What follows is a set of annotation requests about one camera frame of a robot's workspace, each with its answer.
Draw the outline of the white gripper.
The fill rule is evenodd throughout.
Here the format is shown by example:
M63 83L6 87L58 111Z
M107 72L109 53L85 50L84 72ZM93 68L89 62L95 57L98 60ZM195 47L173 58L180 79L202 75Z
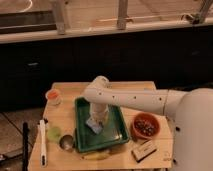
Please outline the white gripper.
M105 124L108 117L108 106L106 104L91 103L89 113L95 123Z

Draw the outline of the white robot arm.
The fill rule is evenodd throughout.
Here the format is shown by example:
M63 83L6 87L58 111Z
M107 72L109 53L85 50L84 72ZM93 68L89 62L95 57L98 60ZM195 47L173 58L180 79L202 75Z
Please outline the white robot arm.
M84 98L97 105L115 105L150 112L174 119L184 91L159 90L121 90L109 87L104 76L96 77L83 91Z

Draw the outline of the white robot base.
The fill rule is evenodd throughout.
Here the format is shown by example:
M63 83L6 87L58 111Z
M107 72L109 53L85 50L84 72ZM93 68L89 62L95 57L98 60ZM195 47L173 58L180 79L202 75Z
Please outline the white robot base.
M196 89L181 99L172 171L213 171L213 89Z

